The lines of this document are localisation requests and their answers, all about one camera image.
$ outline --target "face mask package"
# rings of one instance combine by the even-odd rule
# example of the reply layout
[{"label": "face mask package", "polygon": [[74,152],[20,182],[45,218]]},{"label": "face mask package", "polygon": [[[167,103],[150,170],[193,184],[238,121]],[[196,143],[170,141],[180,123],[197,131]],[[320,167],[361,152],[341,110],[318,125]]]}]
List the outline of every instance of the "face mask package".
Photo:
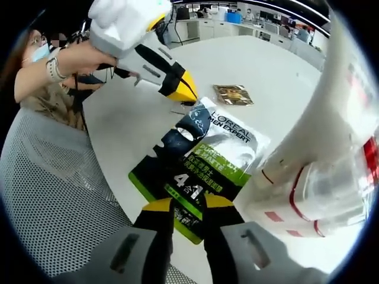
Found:
[{"label": "face mask package", "polygon": [[194,244],[203,239],[203,194],[235,199],[262,160],[269,138],[208,98],[198,101],[154,146],[129,179],[152,202],[173,198],[175,228]]}]

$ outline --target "eyeglasses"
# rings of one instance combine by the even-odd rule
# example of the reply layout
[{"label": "eyeglasses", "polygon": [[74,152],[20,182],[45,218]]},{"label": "eyeglasses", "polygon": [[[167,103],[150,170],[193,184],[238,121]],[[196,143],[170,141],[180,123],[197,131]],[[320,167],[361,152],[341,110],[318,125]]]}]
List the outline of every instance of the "eyeglasses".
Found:
[{"label": "eyeglasses", "polygon": [[30,46],[40,47],[40,46],[44,45],[45,43],[47,43],[47,39],[44,35],[35,35],[34,37],[32,37],[29,40],[28,44]]}]

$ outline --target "woman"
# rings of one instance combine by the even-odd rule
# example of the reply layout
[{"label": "woman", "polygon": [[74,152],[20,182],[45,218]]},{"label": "woman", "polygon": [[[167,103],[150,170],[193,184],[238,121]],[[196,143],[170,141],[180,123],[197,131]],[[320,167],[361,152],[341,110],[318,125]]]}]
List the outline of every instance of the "woman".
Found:
[{"label": "woman", "polygon": [[47,72],[49,53],[46,39],[37,30],[25,31],[8,57],[0,86],[14,82],[14,100],[21,107],[83,130],[81,116],[73,113],[73,99],[67,95],[62,82],[66,78],[71,80],[74,73],[96,70],[101,63],[115,66],[116,60],[92,47],[88,41],[59,50],[55,55],[57,69],[64,78],[59,83]]}]

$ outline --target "white table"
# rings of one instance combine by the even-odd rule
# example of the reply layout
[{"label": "white table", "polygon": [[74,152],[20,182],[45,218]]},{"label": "white table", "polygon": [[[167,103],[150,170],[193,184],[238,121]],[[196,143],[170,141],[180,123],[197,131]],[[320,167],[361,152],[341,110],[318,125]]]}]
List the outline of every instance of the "white table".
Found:
[{"label": "white table", "polygon": [[[172,50],[172,54],[192,73],[201,96],[216,102],[213,84],[241,84],[247,88],[254,105],[225,108],[271,138],[268,153],[299,119],[320,77],[318,70],[296,55],[251,36],[200,41]],[[181,118],[170,112],[173,102],[146,85],[135,88],[134,80],[115,77],[84,103],[88,132],[100,167],[132,222],[147,202],[128,174]],[[249,196],[251,190],[248,186],[243,188],[241,196]],[[236,207],[242,210],[247,200],[238,196]],[[211,283],[203,245],[193,245],[176,230],[173,241],[171,263],[197,283]],[[293,243],[296,239],[291,241],[294,253],[290,249],[290,254],[297,258],[296,254],[303,251]],[[343,253],[331,269],[321,268],[332,270],[341,257]],[[314,264],[301,256],[300,262]]]}]

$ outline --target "robotic arm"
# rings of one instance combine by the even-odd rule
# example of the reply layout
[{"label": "robotic arm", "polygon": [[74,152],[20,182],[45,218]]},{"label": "robotic arm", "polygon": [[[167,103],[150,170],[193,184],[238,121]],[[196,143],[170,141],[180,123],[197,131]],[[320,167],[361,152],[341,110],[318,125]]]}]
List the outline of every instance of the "robotic arm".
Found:
[{"label": "robotic arm", "polygon": [[195,102],[194,81],[160,43],[155,28],[171,10],[168,0],[95,0],[91,44],[118,59],[117,69],[137,73],[137,85],[145,80],[173,101]]}]

